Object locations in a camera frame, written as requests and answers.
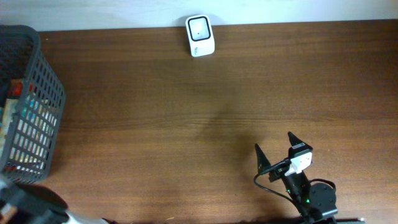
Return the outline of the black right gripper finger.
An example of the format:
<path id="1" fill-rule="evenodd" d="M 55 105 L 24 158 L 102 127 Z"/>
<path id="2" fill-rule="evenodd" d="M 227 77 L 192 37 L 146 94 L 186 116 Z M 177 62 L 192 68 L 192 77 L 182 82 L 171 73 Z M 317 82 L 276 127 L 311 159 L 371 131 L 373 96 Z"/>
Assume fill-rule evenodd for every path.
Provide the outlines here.
<path id="1" fill-rule="evenodd" d="M 307 144 L 303 142 L 301 139 L 299 139 L 296 135 L 294 135 L 292 132 L 288 132 L 288 137 L 290 144 L 292 146 L 292 149 L 298 149 L 301 147 L 307 147 Z"/>
<path id="2" fill-rule="evenodd" d="M 258 144 L 255 144 L 254 147 L 257 156 L 257 174 L 265 174 L 271 168 L 271 163 Z"/>

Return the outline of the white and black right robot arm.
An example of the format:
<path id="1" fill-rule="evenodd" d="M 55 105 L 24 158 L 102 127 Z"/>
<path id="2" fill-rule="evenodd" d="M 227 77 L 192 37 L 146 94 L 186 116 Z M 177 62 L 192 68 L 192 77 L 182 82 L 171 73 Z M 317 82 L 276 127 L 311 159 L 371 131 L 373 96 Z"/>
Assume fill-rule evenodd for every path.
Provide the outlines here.
<path id="1" fill-rule="evenodd" d="M 288 200 L 298 210 L 303 223 L 336 223 L 336 185 L 325 179 L 307 178 L 304 170 L 312 164 L 313 147 L 291 132 L 287 135 L 291 144 L 288 156 L 274 165 L 269 162 L 260 146 L 254 145 L 257 156 L 254 184 Z M 270 182 L 281 180 L 288 195 L 259 184 L 257 178 L 266 174 Z"/>

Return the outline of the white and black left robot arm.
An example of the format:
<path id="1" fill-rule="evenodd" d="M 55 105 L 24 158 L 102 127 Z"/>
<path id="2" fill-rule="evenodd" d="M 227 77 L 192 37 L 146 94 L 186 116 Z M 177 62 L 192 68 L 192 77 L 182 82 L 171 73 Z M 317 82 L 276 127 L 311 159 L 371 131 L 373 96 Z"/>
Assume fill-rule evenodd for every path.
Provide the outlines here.
<path id="1" fill-rule="evenodd" d="M 73 213 L 54 191 L 41 185 L 16 183 L 2 175 L 1 223 L 110 224 L 111 221 Z"/>

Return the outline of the white barcode scanner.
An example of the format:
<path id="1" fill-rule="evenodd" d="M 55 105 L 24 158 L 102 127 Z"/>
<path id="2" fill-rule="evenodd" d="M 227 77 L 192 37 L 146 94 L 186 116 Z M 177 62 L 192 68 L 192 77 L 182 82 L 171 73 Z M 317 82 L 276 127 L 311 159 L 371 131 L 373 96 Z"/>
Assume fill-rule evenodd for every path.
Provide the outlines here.
<path id="1" fill-rule="evenodd" d="M 202 57 L 214 53 L 215 38 L 208 16 L 188 17 L 185 21 L 185 27 L 192 57 Z"/>

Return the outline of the dark grey plastic basket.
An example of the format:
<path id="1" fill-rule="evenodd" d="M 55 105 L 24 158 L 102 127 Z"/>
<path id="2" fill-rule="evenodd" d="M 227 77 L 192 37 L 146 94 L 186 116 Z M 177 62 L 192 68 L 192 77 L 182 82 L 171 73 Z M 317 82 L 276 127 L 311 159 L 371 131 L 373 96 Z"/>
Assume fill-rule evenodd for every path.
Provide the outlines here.
<path id="1" fill-rule="evenodd" d="M 1 26 L 1 174 L 33 184 L 49 172 L 66 93 L 28 26 Z"/>

